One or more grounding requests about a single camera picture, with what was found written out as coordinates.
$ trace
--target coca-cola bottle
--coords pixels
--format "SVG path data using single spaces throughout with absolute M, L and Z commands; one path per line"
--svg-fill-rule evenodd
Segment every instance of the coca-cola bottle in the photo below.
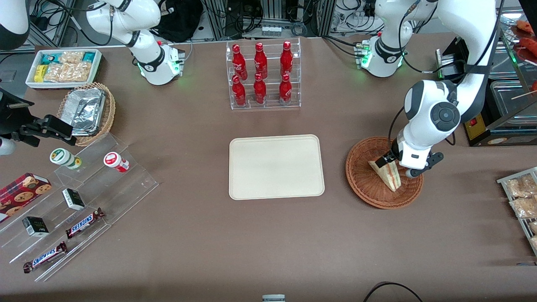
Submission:
M 289 74 L 284 74 L 281 77 L 280 83 L 280 104 L 287 106 L 291 103 L 291 83 L 289 82 Z
M 256 82 L 253 84 L 253 90 L 256 94 L 257 104 L 265 104 L 267 97 L 267 86 L 265 85 L 265 82 L 263 82 L 263 76 L 261 73 L 256 73 Z
M 263 43 L 256 43 L 256 56 L 253 58 L 256 64 L 256 72 L 260 73 L 263 79 L 269 76 L 269 67 L 267 65 L 267 55 L 263 51 Z
M 291 74 L 293 71 L 293 53 L 291 52 L 291 42 L 284 42 L 284 51 L 280 57 L 280 74 Z
M 231 79 L 233 80 L 233 86 L 231 86 L 231 90 L 233 91 L 235 103 L 237 103 L 237 106 L 239 107 L 246 106 L 246 90 L 244 90 L 244 86 L 241 83 L 241 79 L 238 77 L 238 75 L 233 75 Z
M 248 78 L 248 72 L 246 71 L 246 60 L 241 54 L 241 48 L 238 44 L 232 46 L 233 50 L 233 69 L 235 74 L 241 77 L 241 80 L 246 81 Z

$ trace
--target white plastic tray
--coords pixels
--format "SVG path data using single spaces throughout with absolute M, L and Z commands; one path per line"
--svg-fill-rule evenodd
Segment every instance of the white plastic tray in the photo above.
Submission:
M 93 62 L 91 63 L 90 75 L 88 76 L 88 80 L 86 82 L 67 82 L 67 83 L 34 82 L 33 77 L 35 75 L 35 70 L 37 69 L 37 66 L 39 65 L 39 63 L 41 63 L 41 58 L 43 57 L 43 55 L 52 54 L 52 53 L 60 53 L 63 51 L 95 53 L 95 57 L 93 58 Z M 97 70 L 99 69 L 101 56 L 102 56 L 101 52 L 94 48 L 48 49 L 46 51 L 38 51 L 35 55 L 34 61 L 32 63 L 32 67 L 30 68 L 30 72 L 28 72 L 28 76 L 26 77 L 26 85 L 33 89 L 68 89 L 68 88 L 80 87 L 82 85 L 93 83 L 93 80 L 95 79 L 95 76 L 97 75 Z
M 315 135 L 239 138 L 229 144 L 232 199 L 319 196 L 323 192 L 321 148 Z

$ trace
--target wicker basket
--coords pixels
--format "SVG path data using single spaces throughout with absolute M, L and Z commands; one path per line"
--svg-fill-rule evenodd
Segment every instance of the wicker basket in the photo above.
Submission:
M 405 168 L 398 165 L 401 187 L 392 192 L 368 163 L 377 160 L 387 151 L 388 138 L 382 136 L 373 136 L 354 145 L 345 163 L 347 180 L 352 190 L 370 205 L 387 209 L 404 207 L 421 193 L 423 175 L 408 178 Z
M 100 130 L 96 135 L 76 137 L 76 145 L 79 147 L 85 147 L 91 144 L 93 141 L 95 141 L 99 136 L 106 134 L 108 131 L 110 131 L 110 128 L 112 128 L 112 123 L 114 122 L 115 100 L 114 100 L 114 96 L 112 95 L 112 93 L 110 93 L 110 90 L 106 86 L 100 83 L 91 83 L 88 85 L 80 86 L 80 87 L 75 88 L 75 90 L 83 90 L 83 89 L 90 89 L 90 88 L 99 88 L 106 93 L 103 116 L 101 117 L 101 122 L 99 125 Z M 58 110 L 58 113 L 56 114 L 58 118 L 62 116 L 63 107 L 66 104 L 68 95 L 69 94 L 67 94 L 66 97 L 63 98 L 62 104 L 60 105 L 60 109 Z

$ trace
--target table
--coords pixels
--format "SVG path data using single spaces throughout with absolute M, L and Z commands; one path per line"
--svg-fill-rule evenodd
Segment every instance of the table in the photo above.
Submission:
M 418 34 L 408 60 L 431 70 L 452 34 Z M 361 41 L 362 37 L 353 37 Z M 357 301 L 381 281 L 403 283 L 424 301 L 529 301 L 537 297 L 531 249 L 495 180 L 535 166 L 534 147 L 455 147 L 425 174 L 422 194 L 400 210 L 373 208 L 345 177 L 351 147 L 386 135 L 407 90 L 426 75 L 401 67 L 390 78 L 356 70 L 353 57 L 322 39 L 302 39 L 302 108 L 232 112 L 225 43 L 195 44 L 182 78 L 151 86 L 126 48 L 101 48 L 98 80 L 115 96 L 112 133 L 162 184 L 44 283 L 0 253 L 3 301 Z M 65 91 L 28 89 L 32 113 L 55 113 Z M 405 125 L 402 117 L 395 124 Z M 319 197 L 235 201 L 228 146 L 252 136 L 314 134 L 326 190 Z M 0 157 L 0 185 L 31 171 L 65 144 L 18 144 Z M 77 147 L 68 147 L 76 152 Z M 373 301 L 413 301 L 383 287 Z

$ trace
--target clear acrylic shelf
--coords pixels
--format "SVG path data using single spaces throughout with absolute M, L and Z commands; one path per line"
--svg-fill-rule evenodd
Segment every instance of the clear acrylic shelf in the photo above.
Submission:
M 129 161 L 130 167 L 125 173 L 104 166 L 103 157 L 110 151 L 118 152 Z M 1 226 L 2 253 L 11 260 L 10 263 L 20 267 L 21 275 L 35 281 L 50 278 L 159 185 L 131 156 L 127 146 L 111 134 L 99 138 L 77 156 L 82 159 L 78 169 L 59 167 L 48 176 L 53 185 L 49 194 L 19 211 L 16 217 Z M 65 188 L 80 193 L 86 204 L 84 210 L 75 211 L 67 207 L 62 195 Z M 67 239 L 65 231 L 99 207 L 106 216 Z M 26 216 L 43 218 L 50 234 L 43 238 L 28 236 L 22 223 Z M 66 242 L 67 254 L 53 258 L 29 274 L 23 273 L 24 263 L 55 248 L 62 241 Z
M 229 99 L 231 109 L 247 110 L 247 109 L 285 109 L 289 107 L 300 107 L 302 104 L 301 94 L 301 49 L 300 39 L 268 39 L 263 41 L 263 49 L 267 55 L 268 63 L 268 77 L 264 79 L 267 87 L 267 98 L 263 105 L 259 105 L 255 101 L 255 94 L 253 91 L 253 84 L 255 82 L 254 75 L 256 73 L 255 64 L 253 58 L 256 55 L 256 47 L 254 41 L 233 41 L 226 44 L 226 66 L 228 73 L 228 86 L 229 86 Z M 291 90 L 291 102 L 289 105 L 282 106 L 280 104 L 280 56 L 283 51 L 284 41 L 291 42 L 291 52 L 293 53 L 293 71 L 290 74 L 290 83 L 292 85 Z M 233 82 L 231 77 L 235 74 L 233 69 L 233 52 L 231 47 L 233 44 L 239 44 L 241 47 L 241 53 L 246 60 L 246 70 L 248 72 L 248 78 L 246 81 L 242 81 L 246 90 L 246 106 L 238 107 L 233 97 L 233 91 L 231 87 Z

